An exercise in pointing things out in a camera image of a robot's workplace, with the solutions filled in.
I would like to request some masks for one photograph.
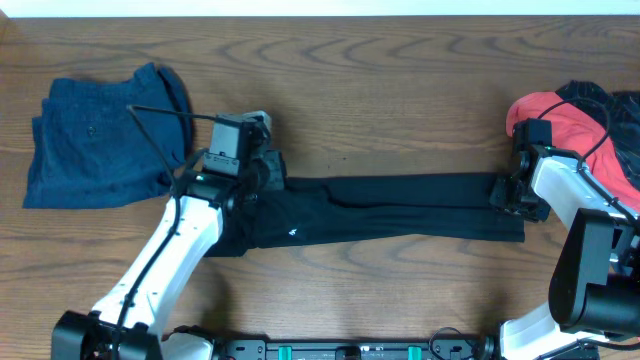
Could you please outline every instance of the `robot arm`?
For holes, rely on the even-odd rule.
[[[529,119],[514,129],[510,175],[496,183],[492,204],[531,221],[545,220],[552,208],[569,234],[548,302],[500,329],[501,356],[509,360],[545,359],[582,339],[640,335],[639,234],[616,207],[637,214],[607,201],[603,192],[613,197],[578,165],[576,153],[551,146],[550,123]]]
[[[222,210],[209,201],[192,196],[182,196],[182,221],[177,232],[146,274],[133,298],[124,327],[132,329],[136,324],[148,326],[147,332],[160,338],[167,325],[169,314],[189,276],[202,256],[213,246],[223,228]],[[116,286],[92,309],[100,321],[118,322],[123,299],[131,285],[158,249],[169,232],[175,214],[175,199],[170,199],[155,233],[142,249],[134,263]]]
[[[198,152],[204,155],[202,171],[187,165],[151,239],[91,313],[68,311],[58,321],[52,359],[111,358],[114,350],[121,360],[211,359],[210,339],[183,333],[160,342],[169,314],[228,220],[257,192],[283,189],[285,176],[280,152],[268,150],[271,119],[266,113],[218,115],[214,121],[211,147]]]

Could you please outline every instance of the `black cable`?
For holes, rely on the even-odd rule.
[[[602,341],[596,341],[591,339],[582,339],[578,341],[582,345],[595,345],[601,348],[616,350],[616,351],[636,351],[640,350],[640,342],[631,345],[612,344]]]
[[[450,326],[446,326],[446,327],[440,328],[440,329],[438,329],[438,331],[436,331],[435,333],[433,333],[433,335],[431,335],[431,337],[429,338],[429,351],[430,351],[430,352],[431,352],[431,354],[433,354],[433,356],[435,356],[435,357],[436,357],[436,359],[438,359],[438,360],[445,360],[445,359],[444,359],[442,356],[440,356],[440,355],[439,355],[439,354],[438,354],[438,353],[433,349],[433,341],[436,339],[436,336],[438,336],[438,334],[440,334],[440,333],[441,333],[441,332],[443,332],[443,331],[453,331],[453,332],[457,333],[458,335],[462,335],[462,333],[461,333],[458,329],[456,329],[456,328],[454,328],[454,327],[450,327]],[[463,360],[468,360],[468,359],[470,360],[470,359],[472,359],[472,358],[473,358],[473,349],[475,348],[475,345],[473,345],[472,343],[470,343],[470,342],[469,342],[469,340],[467,340],[467,339],[464,339],[464,341],[467,343],[467,345],[471,346],[471,349],[472,349],[472,351],[471,351],[471,352],[472,352],[472,354],[471,354],[471,356],[470,356],[470,357],[465,358],[465,359],[463,359]]]
[[[119,349],[119,347],[120,347],[120,336],[122,334],[122,329],[124,327],[124,322],[126,320],[127,313],[129,312],[129,308],[131,308],[131,305],[133,303],[133,299],[135,298],[136,293],[138,292],[138,288],[140,287],[140,284],[142,284],[142,281],[144,280],[145,276],[147,275],[147,273],[149,272],[149,270],[151,269],[151,267],[153,266],[155,261],[158,259],[158,257],[160,257],[160,254],[162,253],[164,248],[167,247],[167,245],[169,244],[169,241],[171,240],[173,235],[175,235],[175,233],[176,233],[176,231],[178,229],[178,225],[180,223],[180,216],[181,216],[181,213],[182,213],[179,194],[177,193],[178,186],[177,186],[176,177],[173,175],[173,171],[171,170],[171,167],[169,166],[169,163],[167,162],[167,159],[164,157],[164,155],[162,153],[162,150],[160,150],[160,147],[158,147],[158,144],[156,144],[155,141],[153,141],[153,139],[151,138],[149,133],[145,130],[144,125],[142,125],[142,122],[140,121],[140,118],[138,117],[138,114],[136,113],[136,110],[143,110],[143,111],[157,112],[157,113],[162,113],[162,114],[185,116],[185,117],[189,117],[189,118],[215,120],[215,117],[208,116],[208,115],[181,113],[181,112],[177,112],[177,111],[156,109],[156,108],[151,108],[151,107],[147,107],[147,106],[140,106],[140,105],[129,105],[129,106],[127,106],[127,111],[129,112],[129,114],[131,114],[131,118],[133,119],[133,121],[135,122],[136,126],[138,127],[138,130],[140,130],[140,132],[142,133],[142,136],[144,136],[145,140],[147,140],[147,142],[149,143],[149,145],[153,149],[154,153],[158,156],[158,158],[160,159],[160,162],[162,163],[162,167],[164,168],[165,172],[169,176],[169,180],[171,181],[170,193],[171,193],[171,197],[173,197],[173,200],[175,202],[176,208],[175,208],[175,215],[174,215],[174,218],[173,218],[173,224],[169,228],[169,231],[167,232],[167,235],[162,240],[162,242],[160,243],[160,246],[158,246],[158,248],[153,253],[151,258],[149,258],[149,261],[145,264],[144,268],[142,268],[142,271],[140,271],[140,274],[138,275],[138,277],[134,281],[133,285],[131,285],[131,289],[129,290],[127,295],[125,295],[125,297],[124,297],[124,301],[122,303],[122,309],[120,310],[120,315],[118,316],[118,322],[116,323],[115,336],[114,336],[114,339],[113,339],[113,342],[112,342],[112,352],[113,352],[113,359],[114,360],[119,360],[120,359],[120,352],[119,352],[120,351],[120,349]],[[200,157],[206,151],[207,151],[206,149],[201,149],[201,150],[197,151],[196,153],[194,153],[189,158],[189,160],[186,161],[186,167],[187,168],[193,167],[198,162]]]
[[[544,355],[540,355],[537,358],[535,358],[535,360],[548,360],[548,359],[553,359],[557,356],[566,354],[570,351],[576,350],[576,349],[580,349],[580,348],[585,348],[587,346],[594,346],[594,347],[601,347],[604,349],[610,349],[610,350],[616,350],[616,351],[636,351],[636,350],[640,350],[640,342],[637,342],[635,344],[631,344],[631,345],[622,345],[622,344],[612,344],[612,343],[606,343],[606,342],[602,342],[602,341],[596,341],[596,340],[591,340],[591,339],[581,339],[581,340],[577,340],[567,346],[561,347],[559,349],[556,349],[555,351],[552,351],[550,353],[544,354]]]
[[[605,117],[605,131],[604,131],[604,135],[602,136],[602,138],[600,138],[600,140],[598,140],[598,142],[596,142],[591,147],[591,149],[589,149],[589,151],[587,151],[584,155],[582,155],[578,159],[578,164],[576,165],[576,170],[578,171],[578,174],[580,174],[580,177],[582,177],[584,179],[584,181],[586,181],[587,184],[589,184],[589,186],[591,186],[591,188],[593,188],[600,196],[602,196],[602,198],[605,199],[606,202],[610,206],[612,206],[614,209],[618,210],[618,212],[620,212],[622,215],[624,215],[627,218],[627,221],[629,221],[630,225],[633,226],[633,228],[635,229],[636,233],[640,234],[640,221],[638,221],[638,219],[636,219],[636,217],[633,214],[631,214],[631,212],[629,210],[627,210],[624,206],[622,206],[622,205],[620,205],[618,203],[618,198],[612,197],[611,195],[609,195],[607,190],[605,190],[601,185],[597,184],[593,180],[593,178],[591,176],[589,176],[589,174],[587,173],[588,169],[584,167],[584,162],[587,160],[587,158],[589,156],[591,156],[596,150],[598,150],[598,148],[602,144],[604,144],[604,142],[609,137],[609,131],[610,131],[610,127],[611,127],[611,116],[609,115],[609,111],[607,110],[607,108],[604,105],[602,105],[600,102],[595,101],[593,99],[576,97],[576,98],[571,98],[571,99],[560,101],[560,102],[550,106],[548,109],[543,111],[538,116],[538,119],[542,119],[545,115],[547,115],[549,112],[551,112],[553,109],[555,109],[555,108],[557,108],[559,106],[562,106],[564,104],[578,103],[578,102],[585,102],[585,103],[589,103],[589,104],[595,105],[604,114],[604,117]]]

